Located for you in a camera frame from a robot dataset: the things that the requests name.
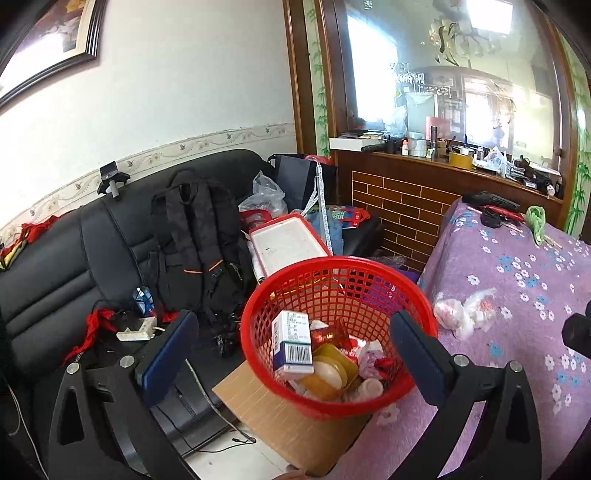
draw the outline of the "red plastic basket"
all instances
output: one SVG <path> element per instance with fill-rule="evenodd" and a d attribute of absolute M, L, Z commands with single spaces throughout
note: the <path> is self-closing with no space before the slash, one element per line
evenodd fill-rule
<path fill-rule="evenodd" d="M 419 288 L 392 268 L 371 260 L 326 257 L 304 260 L 266 279 L 248 300 L 241 323 L 242 348 L 255 375 L 274 394 L 303 414 L 328 420 L 372 413 L 405 396 L 414 386 L 389 333 L 390 315 L 407 309 L 423 331 L 437 336 L 437 322 Z M 350 335 L 379 340 L 397 360 L 382 397 L 364 403 L 320 402 L 296 394 L 272 370 L 271 322 L 281 310 L 334 324 L 342 319 Z"/>

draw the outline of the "green cloth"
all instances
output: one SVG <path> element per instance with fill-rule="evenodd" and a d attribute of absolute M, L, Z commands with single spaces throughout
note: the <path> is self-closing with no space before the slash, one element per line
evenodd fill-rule
<path fill-rule="evenodd" d="M 533 206 L 527 209 L 525 221 L 534 234 L 534 242 L 541 245 L 546 240 L 544 225 L 546 224 L 546 212 L 542 207 Z"/>

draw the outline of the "brick pattern panel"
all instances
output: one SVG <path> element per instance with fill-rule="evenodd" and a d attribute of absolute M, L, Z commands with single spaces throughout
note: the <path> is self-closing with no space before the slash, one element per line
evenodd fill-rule
<path fill-rule="evenodd" d="M 353 205 L 382 219 L 383 249 L 405 257 L 405 270 L 420 273 L 437 243 L 443 216 L 459 196 L 354 171 L 352 198 Z"/>

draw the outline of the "white tile floor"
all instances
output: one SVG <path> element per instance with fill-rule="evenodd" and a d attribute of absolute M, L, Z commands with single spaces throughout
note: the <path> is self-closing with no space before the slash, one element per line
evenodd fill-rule
<path fill-rule="evenodd" d="M 240 445 L 221 453 L 194 453 L 186 461 L 202 480 L 272 480 L 285 473 L 287 462 L 243 425 L 245 433 L 256 438 L 254 445 Z M 243 437 L 226 432 L 204 449 L 221 450 L 237 445 L 233 438 Z"/>

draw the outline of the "mirror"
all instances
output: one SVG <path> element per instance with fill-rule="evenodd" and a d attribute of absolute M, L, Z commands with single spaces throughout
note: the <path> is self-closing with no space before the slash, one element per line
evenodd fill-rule
<path fill-rule="evenodd" d="M 525 0 L 347 0 L 358 126 L 553 165 L 558 86 Z"/>

